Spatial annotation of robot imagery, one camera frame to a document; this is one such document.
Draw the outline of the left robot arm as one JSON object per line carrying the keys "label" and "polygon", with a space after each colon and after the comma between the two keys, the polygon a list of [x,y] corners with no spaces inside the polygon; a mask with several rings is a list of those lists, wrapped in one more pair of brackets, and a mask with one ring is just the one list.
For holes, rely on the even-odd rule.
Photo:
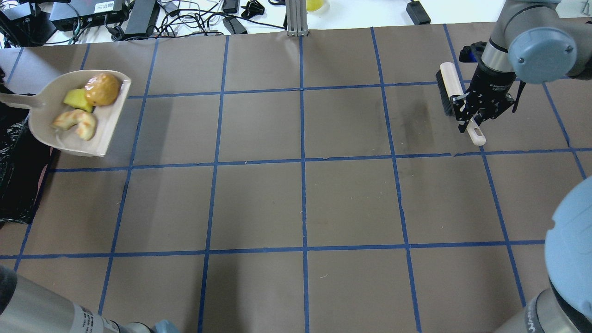
{"label": "left robot arm", "polygon": [[118,324],[2,265],[0,330],[3,333],[178,333],[168,320],[150,327]]}

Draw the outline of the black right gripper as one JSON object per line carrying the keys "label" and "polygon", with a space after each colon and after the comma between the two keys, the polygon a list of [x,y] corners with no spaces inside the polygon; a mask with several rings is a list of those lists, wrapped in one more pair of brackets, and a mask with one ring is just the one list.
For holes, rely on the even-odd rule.
{"label": "black right gripper", "polygon": [[[472,76],[467,93],[467,107],[465,111],[474,119],[477,127],[490,119],[496,119],[503,112],[512,108],[517,109],[520,94],[526,85],[520,83],[516,98],[509,93],[517,76],[514,72],[498,72],[490,69],[477,69]],[[458,120],[459,133],[465,133],[469,125],[469,119]]]}

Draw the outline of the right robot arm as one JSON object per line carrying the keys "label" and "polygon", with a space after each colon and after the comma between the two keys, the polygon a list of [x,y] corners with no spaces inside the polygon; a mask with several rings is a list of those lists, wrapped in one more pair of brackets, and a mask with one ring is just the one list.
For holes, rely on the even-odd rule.
{"label": "right robot arm", "polygon": [[[520,79],[545,84],[564,76],[591,78],[591,25],[563,21],[557,0],[507,0],[487,42],[465,47],[461,62],[476,62],[467,89],[450,62],[436,73],[447,116],[476,146],[486,143],[480,124],[512,108],[509,90]],[[553,214],[546,232],[545,264],[550,286],[501,325],[498,333],[589,333],[592,303],[591,179],[575,186]]]}

